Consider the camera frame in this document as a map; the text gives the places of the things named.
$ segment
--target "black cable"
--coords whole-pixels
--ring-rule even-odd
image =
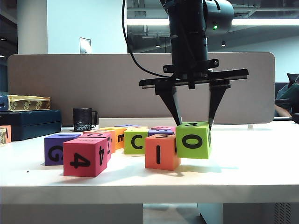
[[[131,57],[132,57],[134,63],[135,63],[135,64],[137,65],[137,67],[140,68],[142,71],[145,71],[145,72],[147,72],[147,73],[149,73],[149,74],[152,74],[152,75],[154,75],[154,76],[158,76],[158,77],[169,77],[169,76],[164,76],[164,75],[160,75],[160,74],[157,74],[157,73],[148,71],[148,70],[146,70],[145,68],[143,68],[143,67],[136,61],[136,59],[135,59],[135,57],[134,57],[134,55],[133,55],[133,53],[132,53],[132,51],[131,51],[131,48],[130,48],[130,46],[129,46],[129,44],[128,44],[128,40],[127,40],[127,36],[126,36],[125,23],[124,23],[124,17],[125,17],[125,16],[124,16],[124,13],[125,13],[125,2],[126,2],[126,0],[123,0],[123,1],[122,1],[122,10],[121,10],[122,31],[123,31],[123,35],[124,35],[124,37],[125,37],[125,41],[126,41],[126,44],[127,44],[127,47],[128,47],[129,54],[131,55]]]

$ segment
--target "black mug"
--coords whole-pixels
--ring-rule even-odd
[[[92,108],[73,108],[73,120],[74,120],[75,132],[90,131],[92,127],[96,127],[97,119],[98,119],[98,112],[92,111]]]

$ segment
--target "white table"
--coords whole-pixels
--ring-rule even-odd
[[[95,178],[44,166],[44,137],[12,142],[0,147],[1,206],[299,202],[298,133],[292,121],[217,125],[209,160],[145,169],[144,156],[120,149]]]

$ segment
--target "foam block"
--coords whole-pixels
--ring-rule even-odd
[[[64,142],[64,176],[96,177],[106,168],[106,139],[77,138]]]
[[[125,134],[125,154],[144,154],[148,129],[128,129]]]
[[[107,161],[109,161],[111,159],[111,153],[112,153],[112,138],[111,138],[111,134],[110,133],[86,133],[83,134],[81,136],[79,136],[78,138],[94,138],[94,139],[106,139],[106,143],[107,146],[106,148],[107,150]]]
[[[175,126],[155,126],[152,127],[151,129],[171,129],[174,133],[176,133],[176,127]]]
[[[63,143],[81,134],[53,134],[44,138],[45,166],[63,165]]]
[[[115,134],[115,130],[103,130],[103,129],[99,129],[99,130],[91,130],[91,131],[86,131],[83,132],[83,134],[87,134],[87,133],[109,133],[111,134],[111,153],[115,153],[116,150],[116,134]]]
[[[115,127],[139,127],[140,125],[131,125],[131,124],[125,124],[125,125],[115,125]]]
[[[171,129],[155,129],[155,130],[149,130],[148,136],[152,136],[154,134],[174,134],[174,132]]]
[[[125,127],[103,127],[103,130],[114,130],[115,131],[115,148],[120,149],[124,147],[124,131]]]
[[[5,144],[6,143],[6,139],[5,139],[5,135],[6,135],[6,128],[0,128],[0,145]]]
[[[148,129],[149,127],[147,127],[147,126],[134,126],[134,127],[130,127],[130,129],[135,129],[135,128],[137,128],[137,129]]]
[[[11,126],[10,125],[1,125],[0,128],[5,128],[5,142],[11,142]]]
[[[175,170],[180,163],[175,135],[155,134],[145,139],[146,168]]]
[[[176,137],[180,158],[209,158],[211,134],[208,122],[183,122],[177,126]]]

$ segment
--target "number 4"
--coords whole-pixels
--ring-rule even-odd
[[[90,166],[90,161],[83,156],[81,156],[78,153],[74,154],[74,162],[70,162],[70,165],[73,166],[75,169],[78,167],[89,167]]]
[[[100,155],[100,166],[103,163],[103,158],[104,158],[104,149],[102,149],[102,147],[100,146],[100,150],[99,150],[99,155]]]

